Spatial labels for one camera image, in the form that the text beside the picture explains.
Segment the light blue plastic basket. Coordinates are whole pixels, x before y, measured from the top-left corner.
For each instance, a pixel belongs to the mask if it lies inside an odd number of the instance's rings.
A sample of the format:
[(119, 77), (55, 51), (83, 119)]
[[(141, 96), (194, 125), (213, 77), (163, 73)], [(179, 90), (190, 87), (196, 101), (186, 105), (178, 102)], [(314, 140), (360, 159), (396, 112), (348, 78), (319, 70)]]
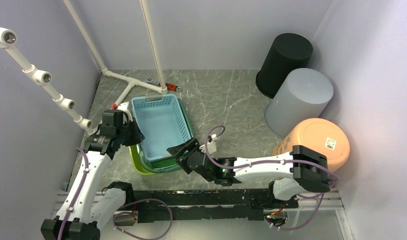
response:
[(168, 148), (193, 137), (175, 94), (134, 97), (131, 106), (138, 128), (145, 137), (140, 144), (145, 160), (156, 162), (168, 158)]

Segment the grey plastic bucket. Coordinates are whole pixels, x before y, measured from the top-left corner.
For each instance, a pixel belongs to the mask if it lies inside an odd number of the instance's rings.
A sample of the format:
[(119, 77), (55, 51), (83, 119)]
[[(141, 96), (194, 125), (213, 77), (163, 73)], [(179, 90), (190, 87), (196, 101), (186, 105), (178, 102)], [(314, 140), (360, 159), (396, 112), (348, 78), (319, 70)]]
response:
[(331, 81), (311, 68), (291, 71), (264, 110), (267, 127), (284, 138), (306, 119), (317, 118), (334, 95)]

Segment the orange plastic bucket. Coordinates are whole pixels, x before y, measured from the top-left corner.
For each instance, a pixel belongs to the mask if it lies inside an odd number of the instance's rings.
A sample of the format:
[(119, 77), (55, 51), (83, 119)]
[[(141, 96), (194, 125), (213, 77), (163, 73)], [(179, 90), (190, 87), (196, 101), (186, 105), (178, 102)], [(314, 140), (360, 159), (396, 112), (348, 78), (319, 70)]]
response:
[(343, 130), (322, 118), (301, 121), (275, 146), (272, 154), (276, 156), (290, 152), (295, 145), (305, 146), (326, 156), (331, 172), (342, 167), (350, 155), (350, 143)]

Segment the black plastic bucket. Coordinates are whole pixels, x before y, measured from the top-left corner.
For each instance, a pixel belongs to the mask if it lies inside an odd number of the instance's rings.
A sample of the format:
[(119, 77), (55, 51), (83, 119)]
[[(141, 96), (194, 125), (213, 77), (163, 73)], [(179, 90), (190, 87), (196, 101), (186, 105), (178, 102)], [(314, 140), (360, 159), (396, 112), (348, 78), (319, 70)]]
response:
[(274, 98), (288, 74), (305, 68), (312, 53), (313, 45), (305, 37), (290, 32), (278, 35), (255, 77), (257, 89), (264, 96)]

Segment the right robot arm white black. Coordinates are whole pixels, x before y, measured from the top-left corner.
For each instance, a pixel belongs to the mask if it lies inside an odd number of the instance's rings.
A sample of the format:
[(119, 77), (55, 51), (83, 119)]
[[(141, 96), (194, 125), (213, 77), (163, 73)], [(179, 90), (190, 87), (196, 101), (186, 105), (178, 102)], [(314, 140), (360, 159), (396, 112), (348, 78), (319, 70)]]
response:
[(328, 169), (326, 156), (303, 145), (270, 157), (214, 158), (218, 137), (207, 137), (204, 144), (196, 138), (167, 148), (175, 162), (187, 173), (197, 173), (207, 182), (230, 187), (259, 178), (271, 179), (273, 185), (267, 193), (267, 202), (280, 207), (293, 196), (302, 192), (327, 193), (338, 180)]

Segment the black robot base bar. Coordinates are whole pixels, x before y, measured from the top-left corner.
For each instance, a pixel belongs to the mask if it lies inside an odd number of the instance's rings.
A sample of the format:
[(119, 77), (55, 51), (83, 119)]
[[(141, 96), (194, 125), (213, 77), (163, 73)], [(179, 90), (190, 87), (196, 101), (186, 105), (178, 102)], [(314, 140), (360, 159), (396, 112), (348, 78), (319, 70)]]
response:
[[(225, 219), (261, 221), (271, 210), (298, 207), (296, 196), (289, 200), (276, 199), (271, 183), (267, 188), (134, 190), (130, 183), (115, 181), (109, 187), (121, 187), (127, 191), (125, 203), (119, 210), (136, 213), (139, 223)], [(233, 207), (219, 206), (230, 204)], [(191, 208), (180, 208), (184, 205), (191, 205)]]

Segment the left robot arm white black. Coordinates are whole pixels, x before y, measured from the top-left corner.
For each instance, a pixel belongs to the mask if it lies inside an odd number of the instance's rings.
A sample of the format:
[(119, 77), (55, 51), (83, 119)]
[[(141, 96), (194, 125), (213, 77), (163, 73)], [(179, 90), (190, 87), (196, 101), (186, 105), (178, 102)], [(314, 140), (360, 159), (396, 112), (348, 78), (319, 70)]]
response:
[(79, 172), (71, 190), (53, 219), (45, 219), (40, 231), (46, 240), (98, 240), (101, 228), (121, 208), (134, 206), (133, 186), (113, 182), (106, 196), (94, 203), (99, 184), (121, 146), (134, 146), (145, 139), (135, 119), (126, 110), (103, 112), (97, 131), (84, 142)]

